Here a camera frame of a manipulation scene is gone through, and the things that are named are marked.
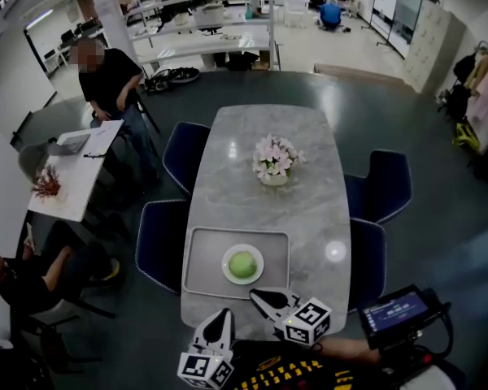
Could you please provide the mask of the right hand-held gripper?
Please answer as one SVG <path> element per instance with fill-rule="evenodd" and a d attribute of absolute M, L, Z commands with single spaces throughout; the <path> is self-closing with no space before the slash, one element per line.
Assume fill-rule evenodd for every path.
<path fill-rule="evenodd" d="M 299 296 L 288 288 L 253 288 L 251 303 L 282 334 L 282 339 L 313 346 L 330 329 L 332 310 L 312 297 L 287 315 L 287 306 L 296 306 Z"/>

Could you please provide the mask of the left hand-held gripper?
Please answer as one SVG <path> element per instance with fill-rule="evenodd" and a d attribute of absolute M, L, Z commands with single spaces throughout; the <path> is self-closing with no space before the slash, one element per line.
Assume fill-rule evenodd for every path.
<path fill-rule="evenodd" d="M 177 377 L 196 389 L 222 389 L 234 372 L 233 313 L 222 309 L 209 315 L 195 330 L 194 341 L 183 352 Z"/>

